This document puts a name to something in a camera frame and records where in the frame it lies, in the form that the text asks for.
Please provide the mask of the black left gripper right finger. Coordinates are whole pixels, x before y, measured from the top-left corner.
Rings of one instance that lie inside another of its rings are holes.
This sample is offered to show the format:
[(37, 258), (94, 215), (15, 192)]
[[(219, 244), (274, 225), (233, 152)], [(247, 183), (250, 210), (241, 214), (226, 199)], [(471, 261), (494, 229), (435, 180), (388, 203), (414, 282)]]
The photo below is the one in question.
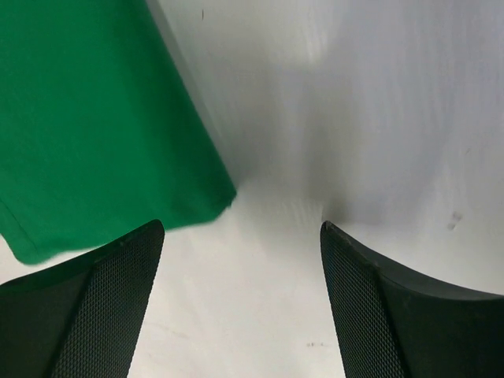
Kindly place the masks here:
[(320, 243), (346, 376), (502, 376), (501, 295), (426, 276), (329, 221)]

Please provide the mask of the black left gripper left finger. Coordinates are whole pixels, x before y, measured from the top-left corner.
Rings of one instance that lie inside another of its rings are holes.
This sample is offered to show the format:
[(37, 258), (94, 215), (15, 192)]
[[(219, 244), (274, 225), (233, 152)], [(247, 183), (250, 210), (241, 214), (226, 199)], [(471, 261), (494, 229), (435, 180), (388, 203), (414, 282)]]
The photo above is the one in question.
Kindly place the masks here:
[(3, 377), (126, 377), (165, 237), (159, 220), (1, 285)]

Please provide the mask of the green t shirt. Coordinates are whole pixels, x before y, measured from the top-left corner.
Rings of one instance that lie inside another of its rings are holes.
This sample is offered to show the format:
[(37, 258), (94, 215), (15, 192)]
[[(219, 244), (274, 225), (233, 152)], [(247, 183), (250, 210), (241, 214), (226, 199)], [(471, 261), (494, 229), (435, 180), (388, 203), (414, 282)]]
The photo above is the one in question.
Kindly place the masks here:
[(144, 1), (1, 4), (1, 233), (35, 265), (235, 187)]

